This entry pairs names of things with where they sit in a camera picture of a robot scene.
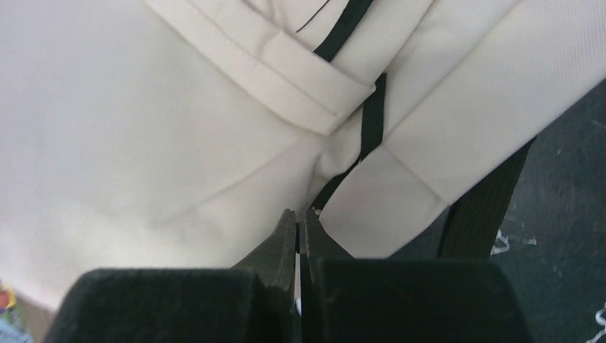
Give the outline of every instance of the black strap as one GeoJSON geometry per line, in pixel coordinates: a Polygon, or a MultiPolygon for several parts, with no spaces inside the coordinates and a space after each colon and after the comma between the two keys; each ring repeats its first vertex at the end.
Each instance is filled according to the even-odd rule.
{"type": "Polygon", "coordinates": [[[337,55],[345,41],[366,14],[373,0],[349,0],[341,16],[337,20],[324,41],[316,48],[314,53],[328,62],[337,55]]]}
{"type": "Polygon", "coordinates": [[[360,153],[357,160],[346,170],[345,173],[332,178],[320,191],[312,207],[314,209],[323,209],[331,195],[337,190],[337,187],[345,177],[360,163],[368,154],[375,150],[383,141],[383,123],[384,123],[384,100],[385,87],[387,85],[387,75],[382,74],[375,82],[377,89],[364,102],[362,110],[362,128],[360,130],[361,144],[360,153]]]}
{"type": "Polygon", "coordinates": [[[450,208],[438,256],[488,259],[532,141],[515,152],[450,208]]]}

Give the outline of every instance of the fabric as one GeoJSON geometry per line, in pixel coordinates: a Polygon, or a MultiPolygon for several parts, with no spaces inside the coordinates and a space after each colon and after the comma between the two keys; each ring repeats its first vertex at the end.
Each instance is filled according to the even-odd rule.
{"type": "Polygon", "coordinates": [[[321,221],[384,257],[606,76],[602,0],[7,0],[0,275],[56,308],[98,267],[228,267],[383,144],[321,221]]]}

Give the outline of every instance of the brown floor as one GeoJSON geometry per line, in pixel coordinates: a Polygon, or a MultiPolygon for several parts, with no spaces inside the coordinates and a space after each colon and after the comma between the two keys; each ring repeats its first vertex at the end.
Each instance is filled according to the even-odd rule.
{"type": "Polygon", "coordinates": [[[29,332],[34,338],[34,343],[42,343],[44,335],[53,322],[54,313],[41,309],[23,299],[18,299],[17,304],[25,314],[25,321],[29,328],[29,332]]]}

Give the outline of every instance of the fabric flap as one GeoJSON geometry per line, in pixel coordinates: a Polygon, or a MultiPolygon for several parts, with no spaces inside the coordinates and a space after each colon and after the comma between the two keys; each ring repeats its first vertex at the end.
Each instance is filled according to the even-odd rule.
{"type": "Polygon", "coordinates": [[[227,76],[284,120],[331,134],[373,91],[238,0],[148,4],[227,76]]]}

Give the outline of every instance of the white garment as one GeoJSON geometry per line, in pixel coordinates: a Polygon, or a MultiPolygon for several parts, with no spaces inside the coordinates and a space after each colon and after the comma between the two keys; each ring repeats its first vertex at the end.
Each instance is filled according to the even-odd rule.
{"type": "Polygon", "coordinates": [[[323,3],[6,0],[0,277],[56,308],[98,267],[233,265],[357,158],[386,71],[321,216],[384,257],[606,76],[603,0],[375,0],[331,64],[323,3]]]}

